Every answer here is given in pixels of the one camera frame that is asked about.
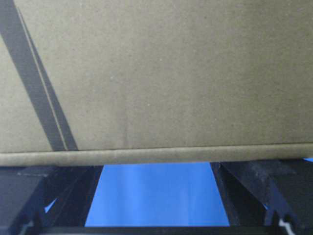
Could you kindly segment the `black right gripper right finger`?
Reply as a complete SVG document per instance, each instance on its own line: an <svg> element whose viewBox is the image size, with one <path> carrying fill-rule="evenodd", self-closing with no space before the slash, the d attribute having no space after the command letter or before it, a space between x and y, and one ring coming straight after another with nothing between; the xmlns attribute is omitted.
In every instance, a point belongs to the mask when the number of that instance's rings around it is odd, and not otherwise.
<svg viewBox="0 0 313 235"><path fill-rule="evenodd" d="M231 226L313 233L313 164L307 160L211 163Z"/></svg>

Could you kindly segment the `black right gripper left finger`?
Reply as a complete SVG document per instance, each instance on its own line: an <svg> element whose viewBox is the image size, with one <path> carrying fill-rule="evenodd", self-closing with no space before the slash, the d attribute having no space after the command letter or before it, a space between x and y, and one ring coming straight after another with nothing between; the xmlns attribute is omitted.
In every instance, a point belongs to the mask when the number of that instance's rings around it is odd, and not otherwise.
<svg viewBox="0 0 313 235"><path fill-rule="evenodd" d="M101 166L33 166L0 169L0 233L18 235L24 226L83 227Z"/></svg>

